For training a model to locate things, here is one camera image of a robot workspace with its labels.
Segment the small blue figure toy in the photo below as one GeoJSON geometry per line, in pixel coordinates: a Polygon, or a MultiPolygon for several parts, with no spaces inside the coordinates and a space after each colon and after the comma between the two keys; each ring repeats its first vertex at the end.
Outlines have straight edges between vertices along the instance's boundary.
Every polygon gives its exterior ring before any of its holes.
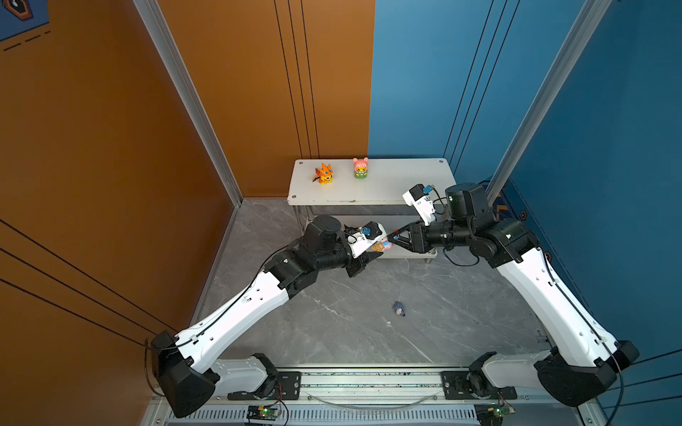
{"type": "Polygon", "coordinates": [[[396,301],[396,302],[394,303],[394,305],[393,305],[393,310],[394,310],[394,313],[395,313],[396,315],[398,315],[398,316],[401,316],[401,317],[405,317],[405,316],[406,316],[405,307],[404,307],[404,305],[403,305],[401,302],[399,302],[399,301],[396,301]]]}

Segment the pink yellow bear toy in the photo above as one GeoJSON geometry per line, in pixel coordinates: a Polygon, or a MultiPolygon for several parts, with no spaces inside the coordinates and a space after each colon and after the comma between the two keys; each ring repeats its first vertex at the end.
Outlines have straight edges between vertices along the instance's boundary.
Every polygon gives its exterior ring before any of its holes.
{"type": "Polygon", "coordinates": [[[368,177],[369,158],[353,158],[353,174],[356,179],[368,177]]]}

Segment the orange yellow duck toy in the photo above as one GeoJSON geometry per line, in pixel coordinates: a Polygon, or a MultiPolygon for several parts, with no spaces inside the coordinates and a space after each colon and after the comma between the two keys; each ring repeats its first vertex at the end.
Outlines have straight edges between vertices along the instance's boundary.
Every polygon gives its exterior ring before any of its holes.
{"type": "Polygon", "coordinates": [[[315,170],[316,176],[313,181],[321,185],[331,184],[333,182],[333,169],[330,164],[321,164],[321,168],[315,170]]]}

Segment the blue Stitch ice-cream toy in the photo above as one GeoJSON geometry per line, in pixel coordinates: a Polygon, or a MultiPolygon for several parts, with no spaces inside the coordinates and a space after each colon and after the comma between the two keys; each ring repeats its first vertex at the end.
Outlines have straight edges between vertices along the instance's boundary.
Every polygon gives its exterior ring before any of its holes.
{"type": "Polygon", "coordinates": [[[371,246],[374,252],[386,252],[393,247],[389,241],[380,241],[371,246]]]}

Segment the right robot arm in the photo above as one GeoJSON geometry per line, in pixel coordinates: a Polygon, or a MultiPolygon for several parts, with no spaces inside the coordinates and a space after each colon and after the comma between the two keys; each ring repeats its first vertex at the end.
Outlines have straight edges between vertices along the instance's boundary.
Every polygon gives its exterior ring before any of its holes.
{"type": "Polygon", "coordinates": [[[554,272],[536,236],[519,220],[500,219],[479,184],[444,192],[448,217],[436,218],[431,189],[422,184],[403,195],[420,218],[389,234],[390,243],[413,253],[467,247],[520,293],[545,327],[552,348],[525,355],[491,351],[469,367],[474,397],[495,397],[504,388],[543,389],[576,408],[606,392],[639,358],[630,341],[619,341],[581,304],[554,272]]]}

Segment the white two-tier shelf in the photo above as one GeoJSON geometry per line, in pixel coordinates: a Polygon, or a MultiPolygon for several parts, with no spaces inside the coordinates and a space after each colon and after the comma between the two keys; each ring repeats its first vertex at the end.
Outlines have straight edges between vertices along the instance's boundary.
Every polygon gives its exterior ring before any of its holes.
{"type": "Polygon", "coordinates": [[[387,234],[408,223],[420,221],[417,211],[408,206],[402,195],[416,184],[433,186],[441,195],[456,184],[449,165],[442,158],[370,159],[369,176],[356,179],[353,161],[303,160],[295,161],[289,183],[287,201],[293,207],[298,225],[305,230],[315,218],[315,208],[348,208],[349,214],[331,214],[341,227],[358,228],[374,221],[387,234]],[[333,182],[321,185],[314,182],[315,170],[330,164],[333,182]]]}

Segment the left green circuit board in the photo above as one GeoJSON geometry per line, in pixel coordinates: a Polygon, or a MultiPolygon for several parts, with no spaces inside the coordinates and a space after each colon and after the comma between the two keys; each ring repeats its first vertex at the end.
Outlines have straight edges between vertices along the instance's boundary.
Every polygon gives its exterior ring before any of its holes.
{"type": "Polygon", "coordinates": [[[247,425],[274,425],[282,419],[282,407],[248,406],[245,415],[247,425]]]}

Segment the green circuit board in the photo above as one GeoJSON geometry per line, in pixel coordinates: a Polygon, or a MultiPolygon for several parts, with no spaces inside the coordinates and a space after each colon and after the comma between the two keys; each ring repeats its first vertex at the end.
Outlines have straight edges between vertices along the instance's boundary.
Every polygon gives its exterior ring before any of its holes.
{"type": "Polygon", "coordinates": [[[481,426],[502,426],[504,419],[515,415],[512,406],[475,406],[476,417],[481,426]]]}
{"type": "Polygon", "coordinates": [[[282,419],[282,407],[248,406],[245,415],[247,425],[274,425],[282,419]]]}

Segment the right green circuit board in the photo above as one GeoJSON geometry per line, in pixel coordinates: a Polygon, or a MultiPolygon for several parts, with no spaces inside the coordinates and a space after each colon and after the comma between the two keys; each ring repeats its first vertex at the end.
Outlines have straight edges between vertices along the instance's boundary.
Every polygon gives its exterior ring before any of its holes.
{"type": "Polygon", "coordinates": [[[481,426],[502,426],[504,419],[515,415],[512,406],[475,406],[476,417],[481,426]]]}

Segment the aluminium rail frame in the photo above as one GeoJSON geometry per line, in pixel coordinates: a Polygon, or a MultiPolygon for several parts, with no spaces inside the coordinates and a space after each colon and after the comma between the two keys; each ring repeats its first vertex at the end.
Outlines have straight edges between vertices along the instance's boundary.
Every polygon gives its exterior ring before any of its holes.
{"type": "Polygon", "coordinates": [[[591,400],[569,408],[544,390],[513,386],[518,399],[447,400],[440,373],[467,371],[445,364],[299,365],[279,372],[302,373],[298,400],[232,401],[210,399],[195,413],[178,418],[169,403],[154,395],[144,425],[247,425],[248,406],[282,407],[274,425],[480,425],[475,406],[512,406],[503,425],[609,425],[600,404],[591,400]]]}

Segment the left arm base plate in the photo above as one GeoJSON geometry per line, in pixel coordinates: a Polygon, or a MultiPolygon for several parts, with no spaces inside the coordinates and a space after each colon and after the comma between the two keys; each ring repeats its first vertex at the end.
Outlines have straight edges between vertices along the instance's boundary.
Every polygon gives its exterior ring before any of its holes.
{"type": "Polygon", "coordinates": [[[254,392],[232,392],[227,395],[227,399],[232,401],[298,400],[301,378],[302,373],[299,371],[278,372],[276,376],[268,376],[265,383],[254,392]]]}

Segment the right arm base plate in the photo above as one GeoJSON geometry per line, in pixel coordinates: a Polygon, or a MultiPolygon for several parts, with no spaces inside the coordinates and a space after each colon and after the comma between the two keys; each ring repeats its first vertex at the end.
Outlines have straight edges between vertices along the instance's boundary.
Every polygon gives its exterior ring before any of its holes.
{"type": "Polygon", "coordinates": [[[447,400],[518,399],[514,387],[494,387],[477,372],[444,371],[440,373],[440,379],[447,400]]]}

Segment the right aluminium corner post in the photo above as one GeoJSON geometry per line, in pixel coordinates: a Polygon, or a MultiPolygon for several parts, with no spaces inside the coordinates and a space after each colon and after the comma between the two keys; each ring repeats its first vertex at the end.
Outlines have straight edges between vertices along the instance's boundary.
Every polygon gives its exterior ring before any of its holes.
{"type": "Polygon", "coordinates": [[[486,195],[489,206],[493,206],[511,177],[611,4],[611,0],[584,2],[488,184],[486,195]]]}

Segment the aluminium corner post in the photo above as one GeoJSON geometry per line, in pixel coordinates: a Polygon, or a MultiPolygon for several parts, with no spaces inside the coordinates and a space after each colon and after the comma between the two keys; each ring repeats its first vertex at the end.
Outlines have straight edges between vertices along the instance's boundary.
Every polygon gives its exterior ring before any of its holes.
{"type": "Polygon", "coordinates": [[[179,94],[183,106],[188,113],[195,130],[204,145],[207,155],[216,170],[232,204],[240,208],[243,194],[239,188],[218,136],[212,126],[211,119],[202,104],[195,84],[190,76],[179,47],[172,35],[170,27],[163,15],[161,5],[153,0],[133,1],[140,18],[150,35],[172,83],[179,94]]]}
{"type": "Polygon", "coordinates": [[[493,206],[511,177],[611,4],[611,0],[584,2],[488,184],[486,195],[489,206],[493,206]]]}

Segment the left aluminium corner post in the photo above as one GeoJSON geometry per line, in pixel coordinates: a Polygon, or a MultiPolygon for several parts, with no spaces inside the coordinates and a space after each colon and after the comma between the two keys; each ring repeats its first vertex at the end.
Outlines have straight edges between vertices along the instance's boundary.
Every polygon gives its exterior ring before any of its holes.
{"type": "Polygon", "coordinates": [[[170,27],[163,15],[161,5],[153,0],[133,1],[140,18],[150,35],[172,83],[179,94],[183,106],[188,113],[195,130],[204,145],[207,155],[216,170],[232,204],[240,208],[243,194],[239,188],[218,136],[212,126],[211,119],[202,104],[195,84],[190,76],[179,47],[172,35],[170,27]]]}

